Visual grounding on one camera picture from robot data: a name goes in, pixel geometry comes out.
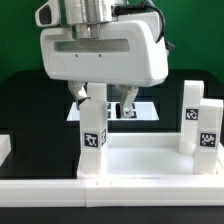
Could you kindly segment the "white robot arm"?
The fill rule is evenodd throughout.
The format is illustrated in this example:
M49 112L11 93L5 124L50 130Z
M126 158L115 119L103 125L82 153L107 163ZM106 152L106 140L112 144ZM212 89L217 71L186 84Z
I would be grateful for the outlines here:
M35 19L46 73L67 80L78 103L86 82L119 85L120 116L129 118L138 89L168 75L165 18L151 0L48 0Z

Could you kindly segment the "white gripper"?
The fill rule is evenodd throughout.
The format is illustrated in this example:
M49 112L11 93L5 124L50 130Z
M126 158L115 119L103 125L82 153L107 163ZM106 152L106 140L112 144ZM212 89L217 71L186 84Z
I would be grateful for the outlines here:
M73 39L70 28L45 29L44 68L52 79L71 80L76 108L88 99L85 82L121 85L121 117L130 118L137 86L160 84L168 75L165 43L156 42L156 34L156 27L142 20L105 24L97 39Z

